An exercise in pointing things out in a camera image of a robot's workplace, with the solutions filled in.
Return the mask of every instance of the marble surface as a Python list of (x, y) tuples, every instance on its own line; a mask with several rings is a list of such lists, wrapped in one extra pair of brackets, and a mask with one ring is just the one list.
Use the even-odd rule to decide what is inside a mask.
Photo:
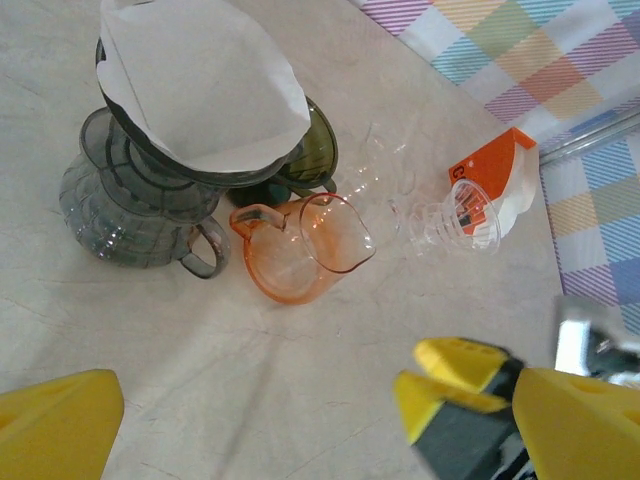
[[(446, 168), (501, 131), (345, 0), (233, 3), (281, 45), (334, 124), (341, 162), (353, 161), (375, 122), (406, 140), (440, 194)], [(374, 259), (301, 307), (261, 296), (237, 238), (212, 281), (177, 264), (101, 263), (73, 240), (58, 206), (79, 128), (102, 106), (98, 7), (0, 5), (0, 391), (115, 370), (126, 413), (105, 479), (431, 478), (405, 444), (393, 378), (416, 368), (418, 340), (440, 335), (550, 365), (561, 290), (541, 195), (494, 257), (418, 274)], [(216, 217), (225, 222), (228, 211)]]

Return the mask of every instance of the glass jug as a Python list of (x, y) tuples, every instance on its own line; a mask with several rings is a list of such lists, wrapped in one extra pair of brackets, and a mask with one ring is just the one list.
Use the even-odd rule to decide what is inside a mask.
[(376, 252), (355, 209), (332, 193), (275, 208), (251, 205), (229, 219), (244, 238), (244, 260), (256, 285), (273, 300), (309, 303)]
[[(225, 189), (187, 179), (137, 149), (107, 108), (80, 132), (82, 153), (62, 178), (60, 206), (76, 239), (118, 265), (153, 267), (179, 260), (200, 278), (226, 266), (229, 240), (211, 218)], [(216, 258), (210, 265), (190, 248), (197, 229)]]

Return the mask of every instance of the checkered tablecloth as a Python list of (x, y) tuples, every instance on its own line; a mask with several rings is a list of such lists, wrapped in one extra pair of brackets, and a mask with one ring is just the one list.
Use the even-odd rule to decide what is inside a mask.
[(640, 98), (638, 0), (351, 1), (538, 142)]
[(608, 305), (640, 335), (640, 131), (541, 178), (565, 293)]

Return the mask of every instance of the orange glass pitcher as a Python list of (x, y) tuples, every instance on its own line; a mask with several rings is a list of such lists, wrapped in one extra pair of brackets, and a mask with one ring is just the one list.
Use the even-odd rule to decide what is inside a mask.
[(358, 212), (332, 193), (275, 208), (240, 208), (229, 224), (244, 238), (244, 261), (253, 281), (288, 305), (311, 302), (376, 252)]

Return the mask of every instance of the paper coffee filter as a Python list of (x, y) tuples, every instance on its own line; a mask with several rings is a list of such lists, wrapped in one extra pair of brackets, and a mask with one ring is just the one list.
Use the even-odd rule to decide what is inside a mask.
[(198, 171), (264, 168), (309, 129), (291, 65), (222, 0), (102, 0), (104, 93), (160, 150)]

